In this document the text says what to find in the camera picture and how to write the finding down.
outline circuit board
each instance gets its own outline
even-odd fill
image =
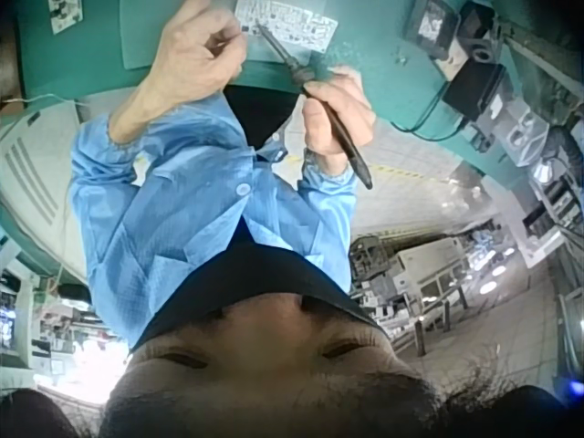
[[[83,20],[81,0],[48,0],[48,10],[55,35]]]
[[[235,9],[242,30],[260,36],[256,22],[282,43],[325,53],[339,23],[307,9],[267,0],[239,0]]]

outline teal workbench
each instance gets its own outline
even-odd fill
[[[234,5],[235,0],[224,0]],[[451,0],[460,8],[465,0]],[[378,114],[411,127],[442,86],[442,73],[417,47],[402,40],[413,0],[328,0],[325,15],[339,21],[339,29],[325,56],[313,57],[319,72],[338,63],[352,65],[363,74],[365,89]],[[120,0],[84,0],[84,20],[53,36],[47,2],[20,0],[17,18],[20,34],[22,77],[28,98],[55,93],[65,99],[137,85],[147,69],[126,70],[120,40]],[[520,90],[512,58],[516,90]],[[239,85],[294,89],[283,66],[247,62]],[[446,105],[436,109],[423,135],[441,137],[452,132],[458,118]],[[487,154],[473,150],[464,135],[441,143],[511,187],[524,177],[495,145]]]

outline button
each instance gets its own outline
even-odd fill
[[[252,188],[249,184],[239,184],[235,189],[235,192],[239,196],[247,196],[252,191]]]

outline eye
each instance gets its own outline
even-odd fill
[[[325,351],[324,353],[322,353],[322,356],[326,359],[336,359],[336,358],[339,358],[340,356],[343,356],[347,353],[351,353],[352,351],[355,351],[356,349],[362,349],[364,347],[367,347],[367,346],[358,344],[356,342],[346,342],[344,344],[340,344],[336,347],[333,347],[332,349]]]
[[[178,363],[184,367],[189,367],[194,370],[203,370],[207,368],[207,364],[201,360],[187,356],[180,353],[169,353],[164,356],[160,356],[158,359],[169,360],[170,362]]]

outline man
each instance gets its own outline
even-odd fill
[[[75,142],[93,303],[134,351],[100,434],[422,433],[438,399],[346,295],[357,182],[325,111],[304,105],[294,190],[271,170],[281,139],[250,148],[220,94],[244,60],[234,16],[186,0],[148,77]],[[333,73],[306,89],[362,147],[376,117],[360,75]]]

